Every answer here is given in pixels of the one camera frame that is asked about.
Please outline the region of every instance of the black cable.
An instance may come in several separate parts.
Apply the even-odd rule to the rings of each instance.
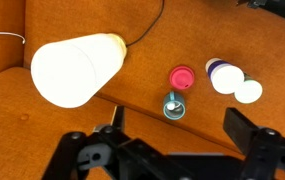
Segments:
[[[132,46],[133,44],[139,42],[141,39],[144,38],[144,36],[146,34],[148,34],[148,32],[152,29],[152,27],[155,25],[155,23],[160,19],[160,17],[162,16],[162,13],[163,13],[163,9],[164,9],[164,0],[162,0],[162,5],[161,5],[161,10],[160,10],[160,13],[159,15],[155,18],[155,20],[153,21],[153,23],[149,26],[149,28],[135,41],[129,43],[129,44],[126,44],[126,47],[129,47],[129,46]]]

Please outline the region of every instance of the white lid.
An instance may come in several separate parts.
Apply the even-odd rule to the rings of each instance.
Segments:
[[[81,106],[94,94],[96,75],[90,59],[66,43],[42,46],[33,57],[31,74],[40,94],[60,107]]]
[[[244,82],[244,73],[236,66],[222,64],[211,73],[214,89],[221,94],[231,94]]]
[[[259,82],[247,80],[234,92],[234,96],[240,103],[248,104],[258,100],[262,92],[263,88]]]

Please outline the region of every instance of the orange upholstery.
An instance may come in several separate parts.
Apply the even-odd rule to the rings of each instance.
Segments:
[[[122,69],[87,104],[63,109],[40,96],[30,68],[36,50],[49,42],[94,33],[117,33],[127,43],[152,23],[161,0],[0,2],[0,179],[39,179],[60,137],[68,131],[90,134],[109,123],[114,106],[125,105],[126,133],[168,152],[222,152],[243,158],[222,129],[227,107],[285,136],[285,19],[262,9],[236,7],[232,0],[169,0],[153,29],[128,48]],[[204,66],[212,57],[239,66],[258,80],[260,100],[243,105],[214,91]],[[162,101],[177,65],[195,72],[195,84],[178,91],[186,114],[169,121]],[[108,179],[101,170],[92,179]],[[279,171],[277,178],[285,179]]]
[[[0,31],[24,35],[24,0],[0,1]],[[19,37],[0,35],[0,72],[22,66],[24,46]]]
[[[43,44],[98,32],[118,33],[128,42],[139,37],[159,12],[161,1],[28,1],[25,67]],[[212,57],[239,66],[259,81],[264,93],[253,104],[218,94],[204,70]],[[162,114],[172,89],[168,76],[177,65],[195,71],[196,82],[180,91],[186,100],[183,119]],[[234,148],[223,132],[226,107],[285,136],[285,19],[234,1],[166,1],[163,16],[139,43],[129,47],[120,72],[97,94]]]
[[[110,123],[115,105],[94,97],[80,108],[62,109],[40,97],[29,70],[11,68],[0,73],[0,179],[40,179],[64,133],[89,135],[96,125]],[[125,118],[125,132],[131,138],[140,138],[162,153],[222,152],[242,158],[134,110],[126,109]],[[98,172],[92,179],[107,177]]]

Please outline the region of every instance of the pink bottle cap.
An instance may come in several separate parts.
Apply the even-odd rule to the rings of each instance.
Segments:
[[[187,66],[178,66],[173,69],[170,75],[170,83],[176,89],[187,89],[194,82],[194,73]]]

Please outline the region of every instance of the screw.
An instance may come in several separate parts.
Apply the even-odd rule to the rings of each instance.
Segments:
[[[269,135],[272,135],[272,136],[274,136],[274,135],[276,134],[276,132],[273,131],[272,129],[266,129],[265,131],[266,131]]]
[[[113,132],[112,126],[107,126],[107,127],[105,127],[104,132],[106,132],[106,133],[108,133],[108,134],[111,133],[111,132]]]
[[[79,132],[75,132],[71,136],[72,139],[79,139],[80,137],[81,137],[81,133],[79,133]]]

